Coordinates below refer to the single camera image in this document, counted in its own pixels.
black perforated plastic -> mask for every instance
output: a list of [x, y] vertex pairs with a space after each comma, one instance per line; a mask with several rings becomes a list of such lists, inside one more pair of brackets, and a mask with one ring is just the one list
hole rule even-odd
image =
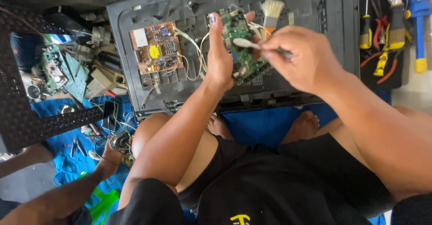
[[[24, 18], [39, 32], [61, 34], [63, 31], [39, 14], [19, 8], [8, 8]], [[98, 108], [39, 118], [33, 112], [9, 45], [11, 32], [34, 33], [14, 16], [0, 11], [0, 152], [13, 152], [51, 136], [102, 119]]]

electronic scrap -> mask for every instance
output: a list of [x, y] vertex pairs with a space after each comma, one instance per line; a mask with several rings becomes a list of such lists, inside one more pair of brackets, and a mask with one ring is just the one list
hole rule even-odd
[[252, 48], [242, 48], [232, 42], [236, 38], [253, 41], [255, 33], [250, 29], [245, 14], [240, 9], [228, 14], [221, 10], [220, 13], [224, 24], [222, 29], [223, 41], [234, 59], [232, 76], [236, 85], [247, 83], [268, 69], [270, 65], [261, 58], [256, 59]]
[[144, 27], [130, 32], [141, 74], [181, 68], [183, 59], [174, 21]]

right hand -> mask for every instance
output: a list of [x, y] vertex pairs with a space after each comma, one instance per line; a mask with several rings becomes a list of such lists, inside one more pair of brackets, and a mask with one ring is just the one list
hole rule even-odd
[[[330, 82], [346, 72], [332, 52], [327, 37], [298, 26], [286, 26], [262, 42], [263, 55], [298, 90], [320, 95]], [[293, 53], [291, 59], [273, 50]]]

left hand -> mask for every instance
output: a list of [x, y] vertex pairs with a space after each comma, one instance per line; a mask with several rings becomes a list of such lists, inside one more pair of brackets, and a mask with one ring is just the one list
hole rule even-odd
[[[255, 18], [255, 12], [246, 14], [247, 22], [251, 22]], [[224, 91], [230, 90], [234, 86], [232, 78], [233, 59], [226, 51], [223, 39], [222, 28], [223, 24], [218, 13], [211, 13], [210, 20], [210, 50], [207, 56], [207, 74], [205, 79], [212, 85]]]

green circuit board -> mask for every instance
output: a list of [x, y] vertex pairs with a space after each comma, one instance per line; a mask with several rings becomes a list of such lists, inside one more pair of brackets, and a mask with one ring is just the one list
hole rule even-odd
[[224, 25], [222, 30], [224, 44], [234, 59], [232, 76], [236, 85], [242, 85], [261, 74], [270, 65], [267, 61], [255, 59], [252, 48], [242, 48], [232, 43], [232, 40], [236, 38], [253, 41], [254, 32], [250, 30], [245, 14], [241, 10], [235, 10], [228, 14], [221, 10], [220, 14]]

